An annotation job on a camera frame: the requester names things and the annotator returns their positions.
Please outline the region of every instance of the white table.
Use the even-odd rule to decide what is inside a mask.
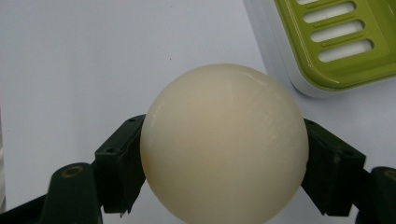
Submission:
[[[109,135],[145,114],[171,80],[208,63],[266,72],[290,91],[306,118],[366,154],[368,170],[396,167],[396,81],[326,99],[300,94],[266,15],[249,20],[262,12],[255,4],[260,1],[2,1],[7,208],[46,193],[58,168],[93,161]],[[270,223],[354,223],[355,212],[323,217],[300,189]],[[104,222],[181,223],[147,184],[131,215],[104,215]]]

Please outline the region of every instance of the green soap dish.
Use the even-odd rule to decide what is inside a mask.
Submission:
[[[322,96],[396,76],[396,0],[275,4],[301,73],[290,74],[298,90]]]

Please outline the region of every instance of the cream-colored sphere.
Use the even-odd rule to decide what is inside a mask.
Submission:
[[[301,185],[308,160],[304,120],[287,91],[235,64],[170,83],[147,113],[140,147],[160,202],[198,224],[269,220]]]

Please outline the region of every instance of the green plastic tray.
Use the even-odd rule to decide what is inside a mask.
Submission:
[[[343,91],[396,76],[396,0],[275,1],[299,69],[313,86]],[[342,7],[353,8],[342,9],[338,15],[336,9]],[[314,14],[317,21],[310,19]],[[314,40],[315,34],[327,31],[331,35],[337,27],[353,26],[353,22],[361,25],[357,32]],[[370,46],[350,52],[354,45],[364,43]],[[346,56],[325,59],[332,51],[345,51]]]

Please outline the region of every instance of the round white object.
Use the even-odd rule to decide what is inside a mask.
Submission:
[[[304,120],[286,90],[235,64],[203,66],[169,84],[142,128],[152,191],[187,223],[263,223],[301,185]]]

